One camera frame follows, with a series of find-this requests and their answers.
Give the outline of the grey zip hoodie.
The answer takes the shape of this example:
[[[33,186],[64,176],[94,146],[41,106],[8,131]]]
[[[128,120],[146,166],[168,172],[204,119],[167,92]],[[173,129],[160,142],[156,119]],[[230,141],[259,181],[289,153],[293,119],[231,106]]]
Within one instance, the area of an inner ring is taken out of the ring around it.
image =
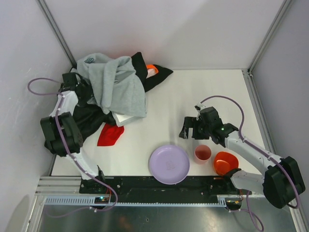
[[[117,126],[147,116],[144,87],[131,57],[113,59],[102,53],[90,54],[77,61],[77,73],[90,82],[93,102],[105,114],[111,113]]]

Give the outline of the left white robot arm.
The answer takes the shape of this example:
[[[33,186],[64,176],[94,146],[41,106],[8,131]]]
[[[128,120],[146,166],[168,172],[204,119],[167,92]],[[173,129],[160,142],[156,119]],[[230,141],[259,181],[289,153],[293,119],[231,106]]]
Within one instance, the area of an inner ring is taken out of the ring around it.
[[[57,92],[57,103],[52,113],[40,121],[45,147],[52,153],[68,159],[80,172],[83,180],[105,180],[102,170],[83,149],[84,138],[92,129],[89,120],[81,118],[90,106],[93,91],[76,72],[62,74],[63,82]]]

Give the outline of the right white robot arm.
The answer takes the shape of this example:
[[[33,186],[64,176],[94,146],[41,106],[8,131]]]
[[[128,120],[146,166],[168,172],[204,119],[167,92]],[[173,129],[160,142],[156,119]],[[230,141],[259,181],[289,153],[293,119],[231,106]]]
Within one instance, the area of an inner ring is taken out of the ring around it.
[[[196,117],[184,118],[180,138],[188,139],[192,129],[195,140],[211,139],[215,144],[236,152],[259,171],[259,174],[253,174],[234,168],[227,172],[226,176],[235,188],[262,194],[276,208],[299,200],[306,187],[295,159],[282,158],[256,145],[241,135],[240,129],[233,124],[224,124],[214,107],[197,105],[196,110]]]

